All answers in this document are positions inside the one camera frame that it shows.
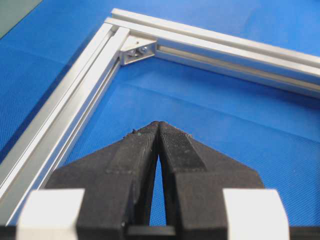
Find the clamp jaw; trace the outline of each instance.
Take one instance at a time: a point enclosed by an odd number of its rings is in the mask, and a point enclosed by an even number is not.
[[[166,221],[177,238],[227,239],[223,188],[264,188],[253,169],[157,121],[55,170],[46,188],[85,189],[79,239],[124,240],[142,229],[130,226],[149,224],[158,155]]]

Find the white pad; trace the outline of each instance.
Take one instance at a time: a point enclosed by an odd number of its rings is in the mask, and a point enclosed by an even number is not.
[[[17,240],[77,240],[84,189],[32,191],[17,223]]]
[[[224,188],[228,240],[289,240],[286,211],[274,189]]]

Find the blue surface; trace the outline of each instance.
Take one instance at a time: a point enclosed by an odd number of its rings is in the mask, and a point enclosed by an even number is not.
[[[112,8],[320,56],[316,0],[44,0],[0,39],[0,161]],[[148,59],[119,71],[67,163],[133,128],[167,121],[258,170],[278,189],[291,225],[320,225],[319,103]],[[151,223],[161,225],[156,189]]]

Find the blue mat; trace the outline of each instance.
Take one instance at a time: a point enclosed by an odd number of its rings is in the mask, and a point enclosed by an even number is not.
[[[320,56],[320,2],[44,0],[0,39],[0,161],[83,46],[120,8]],[[148,59],[122,68],[66,163],[154,120],[258,170],[291,225],[320,224],[320,101]],[[152,225],[165,224],[161,175]]]
[[[320,224],[319,100],[146,59],[119,71],[65,164],[154,120],[256,169],[279,191],[291,225]]]

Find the metal bracket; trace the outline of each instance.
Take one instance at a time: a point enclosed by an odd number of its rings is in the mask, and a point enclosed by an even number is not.
[[[120,64],[125,66],[155,55],[156,40],[129,35],[120,49]]]

